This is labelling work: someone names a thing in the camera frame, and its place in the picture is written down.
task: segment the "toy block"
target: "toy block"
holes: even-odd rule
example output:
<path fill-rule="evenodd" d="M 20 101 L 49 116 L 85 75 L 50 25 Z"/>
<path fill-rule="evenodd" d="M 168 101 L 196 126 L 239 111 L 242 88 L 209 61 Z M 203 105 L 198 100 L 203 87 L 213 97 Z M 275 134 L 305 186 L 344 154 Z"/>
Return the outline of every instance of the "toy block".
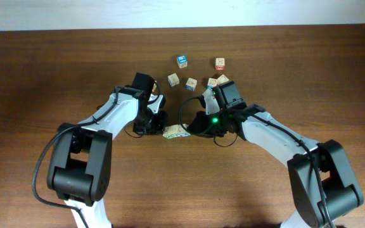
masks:
<path fill-rule="evenodd" d="M 187 56 L 185 55 L 177 56 L 177 63 L 179 68 L 184 68 L 188 66 Z"/>
<path fill-rule="evenodd" d="M 216 58 L 215 69 L 216 70 L 225 70 L 225 59 L 224 58 Z"/>
<path fill-rule="evenodd" d="M 156 85 L 156 84 L 154 84 L 154 85 L 153 85 L 153 89 L 152 89 L 151 91 L 152 91 L 152 92 L 156 91 L 156 88 L 157 88 L 157 85 Z"/>
<path fill-rule="evenodd" d="M 178 125 L 178 136 L 179 137 L 187 137 L 190 136 L 188 132 L 186 132 L 181 125 Z"/>
<path fill-rule="evenodd" d="M 217 85 L 218 85 L 218 80 L 217 79 L 209 79 L 207 89 L 212 89 L 213 87 L 215 87 Z"/>
<path fill-rule="evenodd" d="M 225 75 L 221 75 L 219 78 L 218 78 L 218 85 L 222 84 L 222 83 L 225 83 L 229 81 L 229 79 L 225 76 Z"/>
<path fill-rule="evenodd" d="M 165 127 L 163 137 L 166 139 L 173 139 L 175 137 L 186 137 L 190 136 L 179 124 L 171 125 Z"/>
<path fill-rule="evenodd" d="M 185 88 L 189 91 L 194 91 L 196 87 L 197 81 L 195 79 L 189 78 L 187 81 L 187 84 L 185 85 Z"/>
<path fill-rule="evenodd" d="M 170 86 L 175 86 L 175 85 L 178 85 L 179 83 L 180 83 L 180 80 L 178 79 L 178 76 L 176 73 L 173 73 L 172 75 L 169 76 Z"/>

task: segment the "robotic arm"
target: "robotic arm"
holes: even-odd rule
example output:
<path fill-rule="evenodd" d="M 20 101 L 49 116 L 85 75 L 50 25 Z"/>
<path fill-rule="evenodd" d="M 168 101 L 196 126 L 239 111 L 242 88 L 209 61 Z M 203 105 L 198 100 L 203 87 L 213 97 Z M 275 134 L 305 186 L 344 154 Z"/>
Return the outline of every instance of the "robotic arm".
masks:
<path fill-rule="evenodd" d="M 276 121 L 263 107 L 247 106 L 234 82 L 207 89 L 196 99 L 205 111 L 197 112 L 186 131 L 213 138 L 236 133 L 288 167 L 297 210 L 281 224 L 282 228 L 333 226 L 332 220 L 364 203 L 359 183 L 338 142 L 319 143 L 306 138 Z M 329 171 L 330 177 L 321 180 L 319 170 Z"/>
<path fill-rule="evenodd" d="M 116 87 L 109 100 L 95 114 L 78 124 L 63 123 L 36 165 L 33 191 L 35 197 L 48 205 L 72 209 L 78 227 L 111 227 L 106 217 L 103 197 L 111 170 L 112 141 L 130 121 L 139 135 L 163 134 L 167 114 L 160 111 L 165 98 L 151 94 L 156 82 L 149 75 L 137 73 L 132 85 Z M 61 205 L 46 201 L 35 187 L 41 160 L 54 144 L 48 170 L 48 188 L 56 191 Z M 71 154 L 88 153 L 88 161 Z"/>

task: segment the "wood grain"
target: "wood grain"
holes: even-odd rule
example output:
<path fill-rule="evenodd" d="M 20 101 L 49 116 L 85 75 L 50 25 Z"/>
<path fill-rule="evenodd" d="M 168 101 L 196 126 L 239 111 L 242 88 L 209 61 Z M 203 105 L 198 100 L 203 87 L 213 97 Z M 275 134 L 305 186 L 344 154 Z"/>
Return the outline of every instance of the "wood grain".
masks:
<path fill-rule="evenodd" d="M 187 68 L 178 68 L 179 54 Z M 365 25 L 0 32 L 0 227 L 75 227 L 70 211 L 39 203 L 30 187 L 57 126 L 88 117 L 136 72 L 159 82 L 176 124 L 181 103 L 216 74 L 216 57 L 248 104 L 305 136 L 339 141 L 365 197 Z M 173 88 L 172 73 L 181 80 Z M 195 92 L 183 86 L 188 77 L 198 80 Z M 199 109 L 187 106 L 184 121 Z M 49 157 L 38 190 L 60 202 L 46 187 Z M 218 148 L 199 137 L 121 132 L 112 158 L 105 205 L 115 226 L 255 227 L 295 209 L 288 171 L 242 140 Z M 365 204 L 335 223 L 365 227 Z"/>

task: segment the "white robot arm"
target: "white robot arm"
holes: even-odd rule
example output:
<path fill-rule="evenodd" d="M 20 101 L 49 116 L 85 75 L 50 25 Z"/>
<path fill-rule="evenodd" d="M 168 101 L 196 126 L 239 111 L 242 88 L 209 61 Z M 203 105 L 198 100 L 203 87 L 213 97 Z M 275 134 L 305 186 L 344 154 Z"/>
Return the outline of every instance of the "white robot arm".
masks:
<path fill-rule="evenodd" d="M 281 224 L 282 228 L 334 227 L 332 220 L 364 203 L 359 183 L 338 142 L 319 143 L 306 138 L 276 121 L 263 107 L 247 106 L 231 81 L 191 99 L 199 99 L 205 111 L 197 112 L 186 128 L 190 134 L 215 140 L 227 132 L 236 133 L 288 168 L 297 210 Z M 330 177 L 322 181 L 319 170 L 329 171 Z"/>
<path fill-rule="evenodd" d="M 130 121 L 138 135 L 163 134 L 167 114 L 160 109 L 165 99 L 151 94 L 156 82 L 149 75 L 137 73 L 132 85 L 116 87 L 109 100 L 91 117 L 76 125 L 63 123 L 37 162 L 32 183 L 35 197 L 47 205 L 72 209 L 78 227 L 111 227 L 106 217 L 103 197 L 110 180 L 112 141 Z M 48 188 L 56 191 L 61 205 L 42 199 L 35 187 L 41 161 L 54 143 L 48 171 Z M 88 153 L 88 161 L 71 157 Z"/>

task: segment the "black wire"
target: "black wire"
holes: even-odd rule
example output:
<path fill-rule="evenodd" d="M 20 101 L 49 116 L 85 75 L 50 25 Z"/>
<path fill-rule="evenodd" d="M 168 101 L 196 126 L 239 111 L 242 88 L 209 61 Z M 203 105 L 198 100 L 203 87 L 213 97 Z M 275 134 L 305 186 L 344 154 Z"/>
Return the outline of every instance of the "black wire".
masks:
<path fill-rule="evenodd" d="M 37 160 L 37 163 L 36 163 L 36 167 L 35 167 L 35 171 L 34 171 L 34 174 L 33 174 L 33 179 L 32 179 L 32 192 L 33 192 L 33 195 L 35 196 L 35 198 L 37 200 L 39 200 L 41 203 L 44 203 L 46 205 L 49 205 L 49 206 L 56 206 L 58 208 L 66 208 L 66 209 L 71 209 L 71 210 L 75 210 L 81 220 L 82 220 L 82 223 L 84 224 L 84 226 L 86 228 L 88 228 L 88 224 L 87 224 L 87 221 L 85 220 L 84 216 L 82 215 L 82 212 L 81 212 L 81 209 L 75 207 L 75 206 L 68 206 L 68 205 L 63 205 L 63 204 L 60 204 L 60 203 L 53 203 L 51 201 L 47 201 L 45 199 L 42 199 L 39 194 L 37 193 L 37 190 L 36 190 L 36 179 L 37 179 L 37 174 L 39 173 L 39 169 L 40 169 L 40 166 L 42 164 L 42 161 L 43 161 L 43 158 L 46 156 L 46 153 L 49 151 L 49 148 L 53 145 L 54 142 L 56 142 L 64 133 L 67 133 L 71 130 L 74 130 L 74 129 L 78 129 L 80 127 L 83 127 L 83 126 L 87 126 L 87 125 L 91 125 L 91 124 L 96 124 L 96 122 L 100 121 L 102 118 L 104 118 L 110 111 L 113 110 L 113 108 L 115 107 L 115 105 L 117 104 L 117 101 L 118 101 L 118 89 L 115 90 L 115 99 L 113 100 L 113 103 L 111 105 L 111 107 L 109 107 L 108 110 L 106 110 L 104 112 L 104 114 L 102 114 L 100 117 L 98 118 L 93 118 L 94 120 L 93 121 L 90 121 L 90 122 L 86 122 L 86 123 L 79 123 L 79 124 L 76 124 L 74 126 L 71 126 L 59 133 L 57 133 L 52 139 L 50 139 L 50 142 L 48 142 L 48 144 L 46 145 L 46 147 L 43 149 L 39 159 Z"/>
<path fill-rule="evenodd" d="M 160 95 L 162 94 L 162 90 L 160 89 L 160 86 L 158 85 L 158 83 L 156 81 L 155 81 L 155 84 L 156 84 L 157 90 L 158 90 L 157 98 L 154 99 L 153 101 L 149 101 L 149 103 L 147 103 L 148 105 L 154 104 L 157 101 L 157 99 L 160 97 Z"/>
<path fill-rule="evenodd" d="M 221 146 L 221 145 L 219 145 L 219 144 L 217 144 L 216 143 L 216 136 L 214 136 L 214 143 L 217 145 L 217 146 L 220 146 L 220 147 L 230 147 L 230 146 L 232 146 L 233 144 L 234 144 L 234 142 L 236 142 L 236 140 L 238 139 L 238 135 L 236 134 L 236 137 L 234 138 L 234 141 L 231 143 L 231 144 L 229 144 L 229 145 L 227 145 L 227 146 Z"/>
<path fill-rule="evenodd" d="M 199 135 L 201 135 L 201 134 L 204 134 L 204 133 L 206 133 L 206 132 L 208 132 L 214 125 L 213 124 L 210 124 L 205 130 L 203 130 L 202 132 L 198 132 L 198 133 L 194 133 L 194 132 L 191 132 L 191 131 L 189 131 L 186 127 L 184 127 L 184 125 L 183 125 L 183 121 L 181 120 L 181 112 L 182 112 L 182 110 L 183 110 L 183 108 L 184 108 L 184 106 L 188 103 L 188 102 L 190 102 L 190 101 L 192 101 L 192 100 L 194 100 L 194 99 L 200 99 L 200 97 L 194 97 L 194 98 L 189 98 L 188 100 L 186 100 L 182 105 L 181 105 L 181 107 L 180 107 L 180 110 L 178 111 L 178 121 L 179 121 L 179 123 L 180 123 L 180 125 L 181 125 L 181 127 L 186 131 L 186 132 L 188 132 L 188 133 L 190 133 L 191 135 L 194 135 L 194 136 L 199 136 Z"/>
<path fill-rule="evenodd" d="M 330 219 L 330 215 L 329 215 L 329 210 L 328 210 L 328 205 L 326 204 L 326 198 L 324 195 L 324 191 L 323 191 L 323 186 L 322 186 L 322 180 L 321 180 L 321 175 L 319 174 L 319 169 L 314 161 L 314 158 L 312 156 L 312 153 L 309 151 L 309 149 L 307 148 L 307 146 L 305 145 L 305 143 L 302 140 L 299 140 L 297 137 L 295 137 L 291 132 L 287 131 L 286 129 L 271 123 L 269 120 L 264 120 L 263 118 L 260 118 L 254 114 L 249 113 L 250 116 L 256 118 L 257 120 L 260 120 L 261 122 L 270 125 L 271 127 L 275 127 L 278 130 L 284 132 L 285 134 L 287 134 L 288 136 L 290 136 L 296 143 L 298 143 L 308 154 L 309 160 L 311 161 L 312 167 L 315 171 L 315 176 L 316 176 L 316 180 L 317 180 L 317 185 L 319 187 L 319 194 L 321 195 L 321 200 L 322 200 L 322 205 L 323 205 L 323 210 L 324 210 L 324 214 L 326 217 L 326 220 L 329 223 L 329 226 L 331 228 L 336 228 L 335 225 L 333 225 L 332 220 Z"/>
<path fill-rule="evenodd" d="M 141 134 L 141 135 L 137 134 L 138 136 L 132 136 L 131 134 L 129 134 L 129 133 L 128 133 L 128 131 L 126 131 L 126 127 L 124 127 L 124 130 L 125 130 L 125 133 L 126 133 L 128 136 L 131 136 L 131 137 L 133 137 L 133 138 L 135 138 L 135 139 L 139 139 L 139 138 L 143 137 L 143 136 L 144 136 L 144 133 L 146 133 L 146 128 L 144 128 L 143 134 Z"/>

